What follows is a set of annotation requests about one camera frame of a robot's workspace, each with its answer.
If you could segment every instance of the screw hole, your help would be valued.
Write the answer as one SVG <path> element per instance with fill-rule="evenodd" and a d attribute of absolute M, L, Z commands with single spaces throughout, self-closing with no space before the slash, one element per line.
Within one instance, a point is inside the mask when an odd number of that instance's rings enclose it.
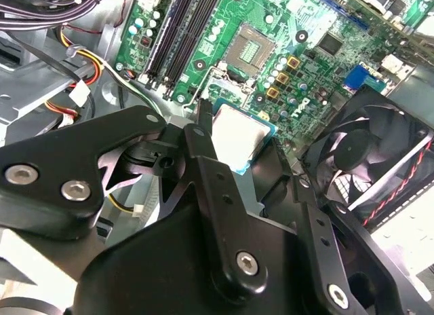
<path fill-rule="evenodd" d="M 223 195 L 223 200 L 227 203 L 227 204 L 233 204 L 232 199 L 229 197 L 229 195 Z"/>
<path fill-rule="evenodd" d="M 164 157 L 160 160 L 159 165 L 163 169 L 168 169 L 174 165 L 175 161 L 171 157 Z"/>
<path fill-rule="evenodd" d="M 321 237 L 321 241 L 324 245 L 326 245 L 327 247 L 330 247 L 330 242 L 328 240 L 326 240 L 325 238 Z"/>

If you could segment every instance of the cooling fan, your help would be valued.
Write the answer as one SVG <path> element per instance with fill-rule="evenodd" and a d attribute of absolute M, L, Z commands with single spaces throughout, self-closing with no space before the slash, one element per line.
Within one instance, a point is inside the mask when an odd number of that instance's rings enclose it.
<path fill-rule="evenodd" d="M 386 173 L 390 176 L 398 163 L 402 165 L 394 175 L 404 177 L 411 163 L 402 161 L 411 158 L 408 154 L 427 132 L 420 121 L 365 86 L 309 147 L 303 157 L 304 167 L 317 193 L 327 198 L 337 178 L 351 175 L 351 204 L 363 194 L 355 181 L 373 185 Z"/>

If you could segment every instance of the silver screw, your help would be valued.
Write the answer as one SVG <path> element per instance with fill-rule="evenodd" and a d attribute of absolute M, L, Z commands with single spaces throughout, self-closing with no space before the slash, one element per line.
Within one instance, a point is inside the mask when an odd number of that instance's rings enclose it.
<path fill-rule="evenodd" d="M 15 185 L 28 185 L 35 182 L 39 174 L 33 167 L 26 164 L 17 164 L 5 172 L 6 180 Z"/>
<path fill-rule="evenodd" d="M 310 185 L 309 185 L 309 183 L 307 182 L 307 180 L 305 180 L 305 179 L 303 179 L 303 178 L 300 178 L 300 184 L 301 184 L 304 188 L 309 188 L 309 187 L 310 187 Z"/>
<path fill-rule="evenodd" d="M 158 123 L 158 118 L 156 118 L 154 115 L 147 115 L 146 118 L 153 123 Z"/>
<path fill-rule="evenodd" d="M 336 205 L 336 208 L 338 209 L 339 212 L 341 212 L 343 215 L 347 213 L 347 211 L 341 206 L 341 205 Z"/>
<path fill-rule="evenodd" d="M 237 264 L 248 276 L 254 276 L 258 273 L 258 262 L 256 262 L 253 255 L 247 252 L 238 253 Z"/>
<path fill-rule="evenodd" d="M 344 291 L 336 286 L 335 284 L 330 284 L 328 286 L 328 293 L 333 299 L 336 305 L 346 310 L 349 307 L 348 297 L 345 295 Z"/>
<path fill-rule="evenodd" d="M 195 128 L 194 131 L 195 131 L 195 133 L 196 133 L 197 135 L 200 135 L 200 136 L 204 136 L 204 135 L 205 135 L 205 134 L 202 132 L 202 130 L 200 130 L 200 129 L 198 129 L 198 128 Z"/>
<path fill-rule="evenodd" d="M 90 187 L 85 181 L 67 181 L 62 186 L 62 195 L 70 201 L 86 201 L 90 196 Z"/>

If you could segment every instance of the mounting hole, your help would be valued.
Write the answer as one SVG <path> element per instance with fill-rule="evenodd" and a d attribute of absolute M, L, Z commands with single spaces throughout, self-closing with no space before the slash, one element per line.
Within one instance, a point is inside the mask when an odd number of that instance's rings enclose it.
<path fill-rule="evenodd" d="M 195 128 L 194 131 L 197 135 L 205 136 L 205 133 L 203 133 L 203 131 L 200 128 Z"/>
<path fill-rule="evenodd" d="M 168 168 L 172 167 L 174 165 L 174 163 L 175 163 L 175 160 L 173 160 L 173 158 L 164 157 L 163 159 L 160 160 L 158 165 L 163 169 L 168 169 Z"/>
<path fill-rule="evenodd" d="M 154 115 L 147 115 L 146 119 L 150 122 L 158 123 L 158 118 L 156 118 Z"/>
<path fill-rule="evenodd" d="M 326 240 L 325 238 L 321 237 L 321 241 L 324 245 L 326 245 L 327 247 L 330 247 L 330 242 L 328 240 Z"/>
<path fill-rule="evenodd" d="M 223 195 L 223 200 L 227 203 L 227 204 L 233 204 L 232 199 L 229 197 L 229 195 Z"/>
<path fill-rule="evenodd" d="M 196 60 L 193 64 L 198 71 L 202 71 L 206 68 L 206 62 L 202 59 Z"/>

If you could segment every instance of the ram slot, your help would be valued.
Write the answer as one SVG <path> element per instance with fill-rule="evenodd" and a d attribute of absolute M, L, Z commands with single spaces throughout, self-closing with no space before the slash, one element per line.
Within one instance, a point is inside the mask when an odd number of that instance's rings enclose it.
<path fill-rule="evenodd" d="M 149 74 L 151 78 L 156 78 L 160 74 L 161 68 L 178 37 L 178 33 L 192 1 L 193 0 L 174 0 L 170 7 L 165 26 L 161 30 L 161 36 L 149 58 L 148 67 L 146 69 L 146 73 Z"/>
<path fill-rule="evenodd" d="M 199 0 L 191 21 L 184 31 L 178 50 L 172 58 L 171 65 L 167 68 L 165 78 L 167 78 L 166 84 L 169 88 L 173 88 L 180 79 L 217 2 L 219 0 Z"/>

